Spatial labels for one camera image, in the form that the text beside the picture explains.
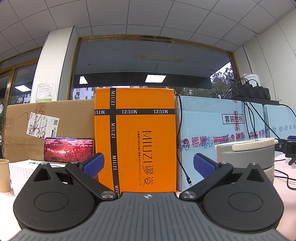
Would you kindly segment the black charger row on shelf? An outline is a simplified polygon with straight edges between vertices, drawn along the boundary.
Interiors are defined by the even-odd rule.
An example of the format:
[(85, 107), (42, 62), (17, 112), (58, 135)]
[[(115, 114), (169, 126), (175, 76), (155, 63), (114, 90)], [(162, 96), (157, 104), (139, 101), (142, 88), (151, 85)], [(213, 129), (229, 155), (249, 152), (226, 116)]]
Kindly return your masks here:
[(270, 91), (263, 87), (254, 78), (234, 78), (230, 80), (231, 99), (248, 101), (262, 105), (279, 105), (280, 102), (272, 100)]

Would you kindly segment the white flat box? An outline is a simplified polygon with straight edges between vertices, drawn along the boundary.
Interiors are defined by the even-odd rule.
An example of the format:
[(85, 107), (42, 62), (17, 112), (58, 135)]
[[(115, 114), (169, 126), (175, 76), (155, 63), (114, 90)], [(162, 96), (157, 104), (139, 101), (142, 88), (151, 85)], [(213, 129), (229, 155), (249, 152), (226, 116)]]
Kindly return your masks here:
[(14, 196), (17, 196), (31, 174), (43, 161), (25, 160), (9, 164), (11, 185)]

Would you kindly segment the orange MIUZI cardboard box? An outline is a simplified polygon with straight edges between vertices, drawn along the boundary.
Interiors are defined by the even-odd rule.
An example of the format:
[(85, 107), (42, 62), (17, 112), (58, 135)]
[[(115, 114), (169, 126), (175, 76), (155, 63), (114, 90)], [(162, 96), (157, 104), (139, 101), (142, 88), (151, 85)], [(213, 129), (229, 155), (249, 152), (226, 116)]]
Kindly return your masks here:
[(123, 192), (174, 192), (177, 179), (175, 92), (167, 88), (97, 88), (95, 150), (101, 184)]

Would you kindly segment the brown cardboard box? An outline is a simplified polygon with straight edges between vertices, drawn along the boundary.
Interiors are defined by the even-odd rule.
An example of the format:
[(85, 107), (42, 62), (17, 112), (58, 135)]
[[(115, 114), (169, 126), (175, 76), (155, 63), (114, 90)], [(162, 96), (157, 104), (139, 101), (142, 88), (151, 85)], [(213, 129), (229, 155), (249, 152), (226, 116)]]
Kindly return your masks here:
[(94, 138), (94, 100), (67, 100), (10, 105), (3, 124), (2, 153), (18, 162), (42, 161), (44, 139)]

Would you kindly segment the white notice on pillar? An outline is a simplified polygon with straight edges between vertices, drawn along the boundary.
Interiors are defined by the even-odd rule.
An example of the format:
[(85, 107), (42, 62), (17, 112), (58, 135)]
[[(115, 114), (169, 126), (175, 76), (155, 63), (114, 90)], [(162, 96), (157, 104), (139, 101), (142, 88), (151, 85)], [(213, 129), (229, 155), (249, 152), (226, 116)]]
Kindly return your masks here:
[(36, 102), (49, 102), (54, 97), (55, 83), (39, 84), (37, 87)]

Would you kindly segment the brown paper cup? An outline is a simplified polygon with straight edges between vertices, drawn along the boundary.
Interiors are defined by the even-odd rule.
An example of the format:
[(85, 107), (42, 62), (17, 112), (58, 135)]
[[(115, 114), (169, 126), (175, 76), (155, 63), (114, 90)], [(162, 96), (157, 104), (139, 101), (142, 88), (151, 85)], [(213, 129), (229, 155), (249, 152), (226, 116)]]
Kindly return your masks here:
[(11, 181), (9, 171), (9, 160), (0, 159), (0, 192), (10, 192)]

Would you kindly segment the light blue cardboard box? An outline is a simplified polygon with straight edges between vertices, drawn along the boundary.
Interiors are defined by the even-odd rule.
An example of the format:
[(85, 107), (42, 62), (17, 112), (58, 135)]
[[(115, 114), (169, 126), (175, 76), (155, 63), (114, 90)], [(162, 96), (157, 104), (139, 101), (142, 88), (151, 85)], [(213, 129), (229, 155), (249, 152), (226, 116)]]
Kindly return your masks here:
[(176, 97), (177, 189), (189, 188), (203, 177), (194, 169), (193, 157), (201, 153), (217, 160), (215, 145), (265, 137), (263, 106), (239, 100), (195, 96)]

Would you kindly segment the grey lidded container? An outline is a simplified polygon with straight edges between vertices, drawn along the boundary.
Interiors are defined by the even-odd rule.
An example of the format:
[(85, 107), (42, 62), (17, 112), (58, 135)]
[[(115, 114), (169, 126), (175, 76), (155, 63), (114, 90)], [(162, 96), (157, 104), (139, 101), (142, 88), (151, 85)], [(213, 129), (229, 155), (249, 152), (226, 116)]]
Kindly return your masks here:
[(215, 146), (217, 162), (228, 162), (235, 168), (246, 168), (257, 163), (271, 182), (274, 181), (275, 138), (259, 138), (218, 144)]

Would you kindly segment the smartphone with red screen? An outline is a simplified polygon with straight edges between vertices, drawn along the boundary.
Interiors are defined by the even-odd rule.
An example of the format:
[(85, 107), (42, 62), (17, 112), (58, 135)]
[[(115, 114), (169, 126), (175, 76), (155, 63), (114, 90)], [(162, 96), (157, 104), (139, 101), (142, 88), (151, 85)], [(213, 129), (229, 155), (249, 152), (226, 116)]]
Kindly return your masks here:
[(93, 156), (93, 138), (45, 138), (44, 161), (84, 162)]

